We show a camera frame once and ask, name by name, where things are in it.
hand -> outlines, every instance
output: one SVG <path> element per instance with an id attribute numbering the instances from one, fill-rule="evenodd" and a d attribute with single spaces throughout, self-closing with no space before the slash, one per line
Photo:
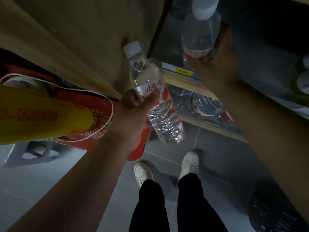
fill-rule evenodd
<path id="1" fill-rule="evenodd" d="M 119 101 L 114 118 L 106 134 L 124 143 L 131 153 L 141 140 L 141 132 L 151 124 L 146 124 L 147 114 L 155 106 L 160 96 L 160 90 L 155 89 L 145 101 L 139 103 L 133 89 Z"/>
<path id="2" fill-rule="evenodd" d="M 232 32 L 227 24 L 222 23 L 216 45 L 218 52 L 212 62 L 205 63 L 195 59 L 189 61 L 189 64 L 196 69 L 206 87 L 218 94 L 226 85 L 241 80 L 241 76 Z"/>

black pants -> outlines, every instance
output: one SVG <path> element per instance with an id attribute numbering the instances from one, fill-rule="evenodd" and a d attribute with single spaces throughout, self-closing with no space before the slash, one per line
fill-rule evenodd
<path id="1" fill-rule="evenodd" d="M 198 176 L 190 173 L 178 183 L 177 222 L 179 232 L 227 232 L 218 214 L 203 195 Z M 129 232 L 170 231 L 163 191 L 158 183 L 146 180 L 139 190 Z"/>

leg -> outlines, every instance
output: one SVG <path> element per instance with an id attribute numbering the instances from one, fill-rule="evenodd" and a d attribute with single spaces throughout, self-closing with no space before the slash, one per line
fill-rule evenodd
<path id="1" fill-rule="evenodd" d="M 145 163 L 137 163 L 134 166 L 134 171 L 141 189 L 129 232 L 169 232 L 164 194 L 160 185 L 153 181 L 151 170 Z"/>
<path id="2" fill-rule="evenodd" d="M 198 155 L 195 152 L 187 153 L 178 181 L 178 231 L 227 232 L 218 214 L 204 198 L 197 169 Z"/>

forearm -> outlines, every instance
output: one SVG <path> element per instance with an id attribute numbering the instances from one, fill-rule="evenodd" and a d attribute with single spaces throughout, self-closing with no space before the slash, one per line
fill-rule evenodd
<path id="1" fill-rule="evenodd" d="M 309 121 L 243 81 L 216 94 L 292 203 L 309 221 Z"/>
<path id="2" fill-rule="evenodd" d="M 8 231 L 96 231 L 128 154 L 107 133 Z"/>

yellow price tag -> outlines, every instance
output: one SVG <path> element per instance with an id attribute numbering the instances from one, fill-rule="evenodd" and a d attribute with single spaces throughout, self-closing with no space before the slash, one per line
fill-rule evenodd
<path id="1" fill-rule="evenodd" d="M 176 68 L 175 72 L 182 74 L 182 75 L 185 75 L 185 76 L 192 76 L 193 75 L 193 72 L 187 71 L 187 70 L 184 70 L 184 69 L 180 69 L 180 68 Z"/>

